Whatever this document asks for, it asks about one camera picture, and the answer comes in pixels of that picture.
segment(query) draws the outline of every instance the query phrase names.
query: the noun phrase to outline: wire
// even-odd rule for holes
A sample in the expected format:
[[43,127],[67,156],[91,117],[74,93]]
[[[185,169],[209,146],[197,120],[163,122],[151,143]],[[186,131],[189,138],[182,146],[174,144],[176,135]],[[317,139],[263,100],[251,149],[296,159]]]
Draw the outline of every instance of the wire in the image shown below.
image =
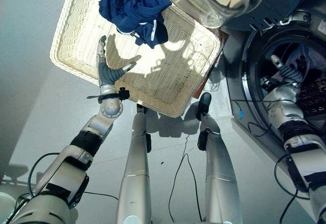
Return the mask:
[[238,103],[236,100],[231,100],[231,101],[232,101],[232,102],[235,102],[236,105],[238,105],[239,110],[242,110],[241,107],[240,107],[240,105],[239,105],[239,103]]
[[[255,125],[255,126],[257,126],[258,128],[264,130],[264,133],[261,134],[261,135],[255,135],[255,134],[252,132],[252,130],[251,130],[251,128],[250,128],[250,125]],[[266,135],[266,134],[270,131],[270,129],[271,129],[271,124],[269,125],[269,127],[268,127],[267,129],[262,128],[260,125],[258,125],[258,124],[256,124],[256,123],[253,123],[253,122],[248,122],[247,126],[248,126],[248,130],[249,130],[249,132],[252,133],[255,137],[261,137],[261,136],[264,136],[264,135]]]
[[175,173],[174,181],[173,181],[173,186],[172,186],[172,190],[171,190],[171,194],[170,194],[170,198],[169,198],[169,205],[168,205],[168,207],[169,207],[169,214],[170,214],[170,218],[171,218],[172,222],[174,222],[174,219],[173,219],[172,214],[171,214],[170,203],[171,203],[171,198],[172,198],[173,190],[174,190],[174,187],[175,187],[175,182],[176,182],[176,179],[177,179],[177,175],[178,175],[178,172],[179,172],[179,170],[181,168],[181,165],[182,165],[182,162],[183,162],[185,156],[187,156],[188,164],[189,164],[190,169],[192,171],[194,182],[195,182],[196,200],[197,200],[197,208],[198,208],[199,218],[200,218],[200,221],[203,221],[202,215],[200,213],[200,208],[199,208],[198,191],[197,191],[197,181],[196,181],[195,173],[193,171],[192,165],[190,164],[189,155],[185,153],[185,150],[187,148],[187,143],[188,143],[188,137],[189,137],[189,135],[185,138],[186,141],[185,141],[185,144],[184,144],[184,150],[183,150],[183,153],[182,153],[182,159],[180,161],[180,164],[179,164],[179,167],[177,169],[177,172]]
[[34,197],[35,195],[33,194],[32,192],[32,187],[31,187],[31,178],[32,178],[32,174],[33,174],[33,171],[35,169],[35,167],[37,166],[37,164],[43,159],[45,158],[46,156],[49,156],[49,155],[59,155],[60,153],[48,153],[48,154],[44,154],[43,156],[41,156],[38,160],[36,160],[36,162],[34,163],[33,167],[31,168],[31,171],[30,171],[30,174],[29,174],[29,178],[27,180],[27,187],[28,187],[28,190],[29,190],[29,193],[30,193],[30,196],[31,197]]
[[310,198],[301,197],[301,196],[297,196],[297,195],[295,195],[295,194],[292,194],[292,193],[289,192],[285,187],[283,187],[283,185],[280,183],[280,181],[279,181],[279,179],[278,179],[278,177],[277,177],[277,174],[276,174],[276,172],[277,172],[277,167],[278,167],[279,163],[280,163],[284,158],[286,158],[287,156],[288,156],[287,154],[283,155],[283,156],[282,156],[281,158],[279,158],[278,161],[276,162],[275,167],[274,167],[274,178],[275,178],[277,184],[280,186],[280,188],[283,189],[283,191],[285,191],[287,194],[291,195],[292,197],[295,196],[296,198],[301,199],[301,200],[309,200]]
[[27,193],[23,193],[23,194],[21,194],[20,196],[18,196],[18,198],[17,198],[17,200],[16,200],[16,204],[15,204],[15,209],[14,210],[16,210],[16,208],[17,208],[17,204],[18,204],[18,200],[19,200],[19,198],[22,198],[24,195],[26,195],[26,194],[30,194],[29,192],[27,192]]
[[101,195],[101,196],[107,196],[107,197],[111,197],[114,198],[116,200],[119,200],[117,197],[110,195],[110,194],[104,194],[104,193],[96,193],[96,192],[84,192],[84,193],[88,193],[88,194],[94,194],[94,195]]
[[262,101],[262,100],[248,100],[248,99],[231,99],[231,101],[238,101],[238,102],[259,102],[259,103],[269,103],[268,107],[270,107],[270,105],[272,103],[275,103],[275,102],[280,102],[280,101],[288,101],[288,102],[292,102],[292,103],[296,103],[296,102],[293,102],[292,100],[290,99],[278,99],[278,100],[266,100],[266,101]]
[[24,199],[24,201],[18,206],[17,209],[14,210],[14,212],[11,214],[11,216],[8,218],[8,220],[6,221],[6,224],[9,224],[12,219],[15,217],[15,215],[17,214],[17,212],[24,206],[24,204],[26,204],[30,199]]
[[280,217],[280,224],[282,224],[282,221],[283,221],[283,218],[287,212],[287,210],[289,209],[290,205],[292,204],[292,202],[295,200],[295,198],[297,197],[297,193],[298,193],[298,190],[295,191],[295,194],[294,196],[291,198],[291,200],[289,201],[289,203],[286,205],[285,209],[283,210],[283,213]]
[[282,54],[282,57],[281,57],[281,60],[283,60],[284,58],[284,55],[286,54],[286,52],[289,50],[290,46],[293,44],[293,42],[291,42],[287,47],[286,49],[284,50],[283,54]]

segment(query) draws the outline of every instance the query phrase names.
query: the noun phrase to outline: wicker basket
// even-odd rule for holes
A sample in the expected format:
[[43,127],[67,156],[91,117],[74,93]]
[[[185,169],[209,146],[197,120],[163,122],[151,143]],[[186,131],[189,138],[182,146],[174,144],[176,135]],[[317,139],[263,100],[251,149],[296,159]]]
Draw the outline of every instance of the wicker basket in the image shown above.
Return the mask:
[[169,41],[151,49],[121,35],[99,14],[100,0],[66,0],[53,38],[50,58],[60,68],[97,82],[96,48],[107,36],[106,59],[112,68],[136,61],[116,82],[130,100],[170,117],[180,116],[216,59],[220,41],[176,6],[163,12]]

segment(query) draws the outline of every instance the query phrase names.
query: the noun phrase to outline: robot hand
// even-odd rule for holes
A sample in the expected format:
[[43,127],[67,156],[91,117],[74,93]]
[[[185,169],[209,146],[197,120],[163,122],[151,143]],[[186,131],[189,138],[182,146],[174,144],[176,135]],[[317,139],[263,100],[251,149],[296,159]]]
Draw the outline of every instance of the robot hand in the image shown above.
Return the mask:
[[274,88],[264,98],[270,123],[278,129],[289,155],[288,171],[296,188],[309,194],[317,220],[326,221],[326,147],[313,133],[296,104],[301,74],[272,55],[273,64],[290,83]]
[[89,182],[86,170],[109,134],[114,120],[121,114],[121,101],[129,98],[128,90],[120,88],[117,93],[114,84],[136,65],[132,62],[118,70],[109,68],[104,56],[105,40],[106,36],[99,40],[96,56],[100,95],[88,97],[98,98],[98,114],[57,156],[37,183],[34,193],[30,189],[32,199],[10,223],[69,223],[69,208],[79,203]]

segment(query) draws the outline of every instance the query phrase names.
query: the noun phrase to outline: navy blue clothing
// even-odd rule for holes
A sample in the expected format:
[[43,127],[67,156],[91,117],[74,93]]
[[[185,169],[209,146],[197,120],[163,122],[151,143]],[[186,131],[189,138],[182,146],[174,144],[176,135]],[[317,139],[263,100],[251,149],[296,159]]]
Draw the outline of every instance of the navy blue clothing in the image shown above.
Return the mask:
[[168,40],[161,12],[171,5],[169,0],[101,0],[99,12],[123,34],[136,36],[136,44],[151,48]]

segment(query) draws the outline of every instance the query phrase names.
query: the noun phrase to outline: white floor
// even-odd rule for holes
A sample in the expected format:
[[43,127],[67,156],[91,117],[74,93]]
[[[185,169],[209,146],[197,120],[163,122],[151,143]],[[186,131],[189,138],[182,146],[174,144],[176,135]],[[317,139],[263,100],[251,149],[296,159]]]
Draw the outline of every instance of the white floor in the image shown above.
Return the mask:
[[[26,192],[28,171],[35,160],[58,152],[97,113],[98,88],[57,67],[49,50],[64,0],[0,0],[0,191],[13,197]],[[243,223],[277,223],[290,200],[268,168],[233,131],[223,63],[212,73],[205,90],[213,96],[210,113],[221,127],[239,182]],[[123,175],[135,104],[124,101],[124,111],[88,170],[88,191],[118,196]],[[148,131],[152,152],[148,155],[153,223],[171,223],[168,200],[173,178],[184,150],[194,168],[205,215],[205,153],[197,149],[198,126],[193,110],[171,119],[149,111]],[[43,172],[53,160],[48,157],[36,168]],[[176,181],[171,212],[176,221],[199,221],[196,195],[189,166],[184,163]],[[84,194],[72,210],[76,223],[114,223],[117,201]],[[313,223],[297,202],[284,223]]]

